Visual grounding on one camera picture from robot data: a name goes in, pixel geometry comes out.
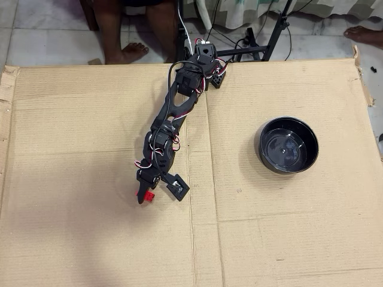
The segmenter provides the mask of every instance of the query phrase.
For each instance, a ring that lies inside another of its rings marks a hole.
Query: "floor tile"
[[[206,31],[205,25],[203,24],[201,19],[197,19],[197,18],[185,19],[184,24],[186,26],[188,33],[204,34],[209,32],[209,31]]]
[[[122,38],[128,38],[127,32]],[[87,65],[95,58],[104,62],[98,34],[92,31],[14,29],[7,64]]]
[[[128,15],[123,15],[121,20],[121,31],[128,32],[129,31],[129,25],[130,25],[130,17]]]
[[[260,45],[268,43],[270,35],[262,35]],[[344,36],[292,35],[289,59],[320,59],[352,57],[351,40]],[[290,51],[290,37],[281,35],[271,60],[284,60]]]
[[[78,0],[19,0],[14,27],[89,30]]]
[[[370,95],[375,99],[375,106],[369,108],[372,130],[378,140],[383,133],[383,50],[371,45],[355,43],[360,52],[360,66],[363,71],[363,81]]]
[[[140,42],[149,47],[149,53],[135,63],[163,63],[166,60],[166,54],[163,52],[160,42],[149,32],[129,32],[129,42]]]
[[[148,20],[144,15],[129,16],[129,31],[131,32],[152,32]]]
[[[344,15],[331,15],[317,22],[313,35],[342,36],[348,28]]]
[[[292,35],[312,35],[315,25],[322,20],[321,17],[305,13],[294,13],[287,19],[290,24],[288,28]]]
[[[8,54],[12,29],[0,28],[0,77]]]
[[[0,28],[12,28],[17,0],[0,1]]]

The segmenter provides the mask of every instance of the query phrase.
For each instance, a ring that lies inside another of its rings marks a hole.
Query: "bare foot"
[[[111,59],[105,59],[106,65],[124,65],[130,64],[138,59],[144,57],[149,53],[149,48],[145,47],[141,43],[130,43],[121,53]]]
[[[383,31],[370,30],[362,26],[348,28],[345,37],[364,44],[373,45],[383,49]]]

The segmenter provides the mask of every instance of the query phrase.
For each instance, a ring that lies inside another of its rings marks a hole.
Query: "white wire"
[[[203,90],[202,90],[202,93],[205,91],[205,88],[206,88],[206,81],[205,81],[205,78],[202,79],[203,81]]]
[[[192,42],[190,40],[189,33],[187,32],[186,26],[185,26],[184,22],[182,21],[181,13],[180,13],[180,6],[179,5],[178,5],[178,17],[180,18],[180,21],[181,21],[182,25],[185,28],[185,32],[186,32],[186,35],[187,35],[187,40],[189,41],[189,46],[190,46],[190,54],[193,54]]]
[[[174,119],[172,120],[172,125],[173,125],[173,121],[175,121],[175,120],[179,120],[180,118],[183,118],[183,117],[186,117],[187,115],[189,115],[189,113],[190,113],[190,112],[187,112],[187,113],[184,114],[184,115],[180,115],[179,117],[174,118]]]
[[[219,76],[222,76],[223,74],[225,74],[226,73],[226,68],[222,71],[222,72],[220,72],[217,76],[219,77]]]
[[[180,138],[177,135],[175,135],[175,139],[173,140],[173,144],[178,144],[178,143],[180,143]]]
[[[221,63],[224,63],[224,67],[225,67],[225,65],[226,65],[226,62],[224,61],[224,60],[221,60],[221,59],[216,59],[217,61],[220,61]]]
[[[151,144],[149,144],[149,146],[151,148],[150,164],[148,166],[142,166],[141,162],[139,160],[135,160],[134,161],[134,165],[136,167],[138,167],[139,169],[148,169],[149,167],[152,166],[151,162],[153,161],[153,154],[154,154],[154,152],[156,152],[156,153],[160,154],[161,156],[163,156],[163,150],[162,149],[156,148],[156,150],[153,151],[153,147],[151,146]]]

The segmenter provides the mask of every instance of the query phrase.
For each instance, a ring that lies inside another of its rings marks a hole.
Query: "cardboard edge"
[[[0,216],[11,133],[13,97],[20,68],[5,66],[0,79]]]
[[[356,66],[356,68],[358,70],[358,73],[359,73],[359,76],[360,76],[360,81],[361,81],[361,85],[362,85],[362,88],[363,88],[364,98],[366,99],[366,103],[367,103],[368,106],[373,106],[375,100],[371,96],[367,86],[364,84],[364,81],[363,81],[363,70],[360,67],[360,53],[359,53],[359,49],[358,49],[358,47],[356,45],[352,45],[352,50],[354,52],[355,66]]]

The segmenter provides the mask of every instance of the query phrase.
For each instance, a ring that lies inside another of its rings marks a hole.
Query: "black metal stand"
[[[290,8],[293,0],[288,0],[286,6],[282,13],[279,14],[278,20],[275,23],[274,30],[271,34],[269,43],[266,46],[259,46],[256,43],[256,39],[254,36],[254,32],[252,28],[247,29],[247,37],[250,43],[250,47],[248,48],[239,48],[239,49],[231,49],[231,50],[223,50],[217,51],[218,57],[224,56],[237,56],[236,60],[238,62],[241,61],[242,55],[244,54],[252,54],[254,62],[266,62],[270,60],[271,54],[274,51],[275,45],[278,42],[279,36],[281,35],[282,30],[286,29],[289,26],[287,22],[287,11]],[[180,0],[180,15],[183,16],[183,8],[182,8],[182,0]],[[177,61],[186,59],[185,55],[185,39],[187,39],[185,34],[184,26],[180,23],[178,25],[178,36],[177,36]]]

